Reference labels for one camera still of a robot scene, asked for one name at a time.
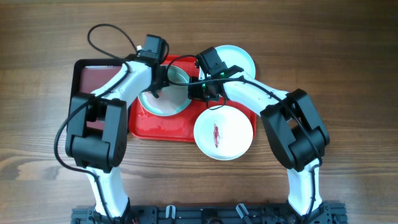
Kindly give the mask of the white plate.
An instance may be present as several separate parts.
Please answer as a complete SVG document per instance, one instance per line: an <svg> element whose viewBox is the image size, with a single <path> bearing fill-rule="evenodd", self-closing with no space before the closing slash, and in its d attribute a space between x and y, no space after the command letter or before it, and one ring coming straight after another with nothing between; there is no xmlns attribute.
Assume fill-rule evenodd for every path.
<svg viewBox="0 0 398 224"><path fill-rule="evenodd" d="M232 106L215 106L202 112L195 121L193 136L198 148L208 157L230 161L242 156L254 136L247 116Z"/></svg>

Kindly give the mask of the light blue plate top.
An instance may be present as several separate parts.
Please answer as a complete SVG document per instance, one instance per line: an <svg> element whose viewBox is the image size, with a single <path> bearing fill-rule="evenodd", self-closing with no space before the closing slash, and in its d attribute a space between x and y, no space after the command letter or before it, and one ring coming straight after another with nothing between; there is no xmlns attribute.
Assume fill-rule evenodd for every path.
<svg viewBox="0 0 398 224"><path fill-rule="evenodd" d="M256 67L252 57L235 45L209 47L195 56L199 67L200 81L230 78L235 74L256 77Z"/></svg>

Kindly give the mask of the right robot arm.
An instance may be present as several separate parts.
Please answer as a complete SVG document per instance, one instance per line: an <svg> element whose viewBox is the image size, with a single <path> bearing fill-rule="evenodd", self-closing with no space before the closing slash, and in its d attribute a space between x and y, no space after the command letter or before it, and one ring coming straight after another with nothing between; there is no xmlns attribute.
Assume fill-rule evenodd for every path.
<svg viewBox="0 0 398 224"><path fill-rule="evenodd" d="M188 94L203 101L237 102L261 117L271 150L287 169L290 207L309 221L321 205L318 172L330 135L309 95L276 90L251 77L237 61L228 65L214 47L195 56L203 72Z"/></svg>

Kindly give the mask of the light blue plate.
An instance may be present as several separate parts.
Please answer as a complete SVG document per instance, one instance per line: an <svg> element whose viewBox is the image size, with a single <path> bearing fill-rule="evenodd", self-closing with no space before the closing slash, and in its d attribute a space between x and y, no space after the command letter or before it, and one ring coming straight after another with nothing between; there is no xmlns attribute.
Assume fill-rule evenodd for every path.
<svg viewBox="0 0 398 224"><path fill-rule="evenodd" d="M188 74L179 67L171 65L168 69L167 77L165 70L167 65L163 65L160 71L159 87L155 93L159 96L156 98L153 92L147 90L138 95L138 100L145 110L156 116L172 116L182 112L191 102L188 98L188 86L174 85L174 83L188 83Z"/></svg>
<svg viewBox="0 0 398 224"><path fill-rule="evenodd" d="M209 47L195 56L199 67L200 81L230 78L235 74L256 77L256 67L252 57L235 45Z"/></svg>

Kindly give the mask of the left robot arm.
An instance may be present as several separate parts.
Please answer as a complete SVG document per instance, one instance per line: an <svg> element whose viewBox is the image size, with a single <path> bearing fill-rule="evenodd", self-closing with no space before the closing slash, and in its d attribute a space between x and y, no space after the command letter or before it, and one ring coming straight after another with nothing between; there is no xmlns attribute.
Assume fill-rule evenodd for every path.
<svg viewBox="0 0 398 224"><path fill-rule="evenodd" d="M143 91L156 94L167 85L161 67L168 43L147 35L143 49L126 58L81 59L75 63L69 112L61 130L67 132L65 152L75 172L86 174L96 199L94 223L131 223L130 199L121 179L126 152L128 108ZM86 67L115 66L118 72L91 93L80 90Z"/></svg>

